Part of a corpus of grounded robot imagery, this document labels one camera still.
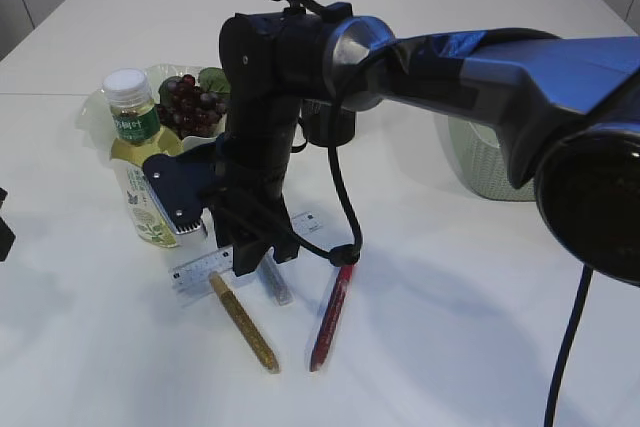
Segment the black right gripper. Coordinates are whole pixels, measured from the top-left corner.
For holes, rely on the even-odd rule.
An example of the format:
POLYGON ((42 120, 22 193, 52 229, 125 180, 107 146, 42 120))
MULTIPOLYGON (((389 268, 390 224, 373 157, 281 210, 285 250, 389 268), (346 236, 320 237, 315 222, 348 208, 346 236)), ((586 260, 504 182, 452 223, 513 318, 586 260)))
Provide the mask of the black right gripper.
POLYGON ((232 248, 232 271, 254 272, 273 252, 278 263, 298 256, 282 193, 301 101, 293 96, 233 99, 215 144, 212 214, 216 240, 232 248))

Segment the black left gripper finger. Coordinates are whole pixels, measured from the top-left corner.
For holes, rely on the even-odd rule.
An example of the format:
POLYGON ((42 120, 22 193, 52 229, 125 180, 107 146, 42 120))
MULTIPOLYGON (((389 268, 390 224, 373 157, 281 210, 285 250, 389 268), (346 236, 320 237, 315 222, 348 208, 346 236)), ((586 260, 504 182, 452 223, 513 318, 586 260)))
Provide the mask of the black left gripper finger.
POLYGON ((0 261, 4 262, 15 242, 15 234, 8 224, 0 217, 0 261))

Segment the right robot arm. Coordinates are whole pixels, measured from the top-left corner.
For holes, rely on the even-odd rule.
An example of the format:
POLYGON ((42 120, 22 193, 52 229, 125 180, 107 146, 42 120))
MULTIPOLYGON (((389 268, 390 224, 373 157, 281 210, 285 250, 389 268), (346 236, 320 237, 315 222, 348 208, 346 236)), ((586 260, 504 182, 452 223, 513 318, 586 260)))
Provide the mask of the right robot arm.
POLYGON ((217 179, 242 205, 280 194, 302 100, 364 111, 389 99, 492 129, 514 188, 606 276, 639 282, 639 40, 525 28, 398 39, 347 3, 236 14, 220 32, 231 86, 217 179))

